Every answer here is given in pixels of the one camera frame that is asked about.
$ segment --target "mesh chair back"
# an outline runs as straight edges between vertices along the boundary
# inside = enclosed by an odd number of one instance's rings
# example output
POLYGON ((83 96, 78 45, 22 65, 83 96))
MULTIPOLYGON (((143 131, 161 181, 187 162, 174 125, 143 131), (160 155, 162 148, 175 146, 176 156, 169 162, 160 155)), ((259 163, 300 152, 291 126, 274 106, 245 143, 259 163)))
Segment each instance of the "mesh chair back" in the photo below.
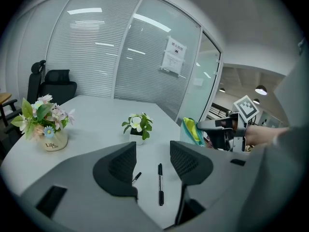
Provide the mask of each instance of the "mesh chair back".
POLYGON ((53 96, 53 103, 62 105, 74 98, 76 93, 76 82, 70 82, 70 70, 50 70, 45 81, 40 86, 40 96, 50 94, 53 96))
POLYGON ((34 104, 39 97, 39 89, 42 79, 42 71, 45 68, 45 60, 34 63, 31 67, 32 74, 29 77, 27 101, 34 104))

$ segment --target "person's arm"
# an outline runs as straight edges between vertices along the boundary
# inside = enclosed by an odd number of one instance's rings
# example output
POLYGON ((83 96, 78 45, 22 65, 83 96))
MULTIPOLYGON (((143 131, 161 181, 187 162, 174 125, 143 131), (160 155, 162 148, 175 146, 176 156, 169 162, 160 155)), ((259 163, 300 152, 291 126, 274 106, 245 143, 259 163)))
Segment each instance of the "person's arm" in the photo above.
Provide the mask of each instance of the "person's arm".
POLYGON ((275 136, 280 135, 288 130, 285 128, 269 128, 264 126, 248 125, 245 137, 246 145, 259 145, 270 143, 275 136))

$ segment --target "notice on glass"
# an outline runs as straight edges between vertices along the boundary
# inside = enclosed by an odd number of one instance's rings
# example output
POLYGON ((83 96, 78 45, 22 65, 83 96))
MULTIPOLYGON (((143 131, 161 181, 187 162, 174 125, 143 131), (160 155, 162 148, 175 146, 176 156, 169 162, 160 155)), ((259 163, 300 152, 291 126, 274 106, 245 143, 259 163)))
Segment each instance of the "notice on glass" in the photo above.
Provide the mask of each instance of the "notice on glass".
POLYGON ((166 69, 171 72, 180 74, 182 66, 183 66, 183 60, 177 58, 176 56, 168 52, 164 54, 162 69, 166 69))
POLYGON ((203 86, 203 78, 194 78, 193 85, 195 86, 203 86))
POLYGON ((186 49, 183 44, 169 36, 161 69, 180 74, 186 49))
POLYGON ((166 46, 166 52, 175 55, 176 57, 184 60, 184 55, 187 47, 183 44, 179 43, 178 41, 174 40, 172 37, 169 36, 169 41, 166 46))

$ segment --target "flower pot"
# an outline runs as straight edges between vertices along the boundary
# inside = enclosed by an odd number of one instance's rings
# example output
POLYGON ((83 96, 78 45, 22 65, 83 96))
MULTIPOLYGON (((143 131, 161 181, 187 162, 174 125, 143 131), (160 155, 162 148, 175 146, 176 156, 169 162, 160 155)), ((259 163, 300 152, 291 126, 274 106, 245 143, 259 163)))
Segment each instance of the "flower pot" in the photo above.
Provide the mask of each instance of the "flower pot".
POLYGON ((144 143, 142 135, 134 135, 132 134, 132 130, 130 132, 129 141, 136 142, 136 145, 142 145, 144 143))
POLYGON ((63 149, 68 143, 68 135, 65 131, 57 131, 52 138, 40 136, 40 144, 46 151, 57 151, 63 149))

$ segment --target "black pen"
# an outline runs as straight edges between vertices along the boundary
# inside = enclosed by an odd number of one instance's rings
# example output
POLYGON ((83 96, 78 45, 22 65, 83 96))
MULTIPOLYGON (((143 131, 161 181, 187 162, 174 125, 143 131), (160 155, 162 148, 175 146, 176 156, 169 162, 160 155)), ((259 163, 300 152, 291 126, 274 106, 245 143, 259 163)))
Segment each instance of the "black pen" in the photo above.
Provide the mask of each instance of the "black pen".
POLYGON ((163 171, 162 164, 158 165, 158 175, 159 175, 159 206, 164 204, 164 192, 163 192, 163 171))
POLYGON ((140 177, 140 175, 141 175, 141 172, 139 172, 139 173, 137 174, 137 176, 135 176, 135 178, 132 180, 132 183, 133 183, 133 181, 137 180, 137 179, 140 177))

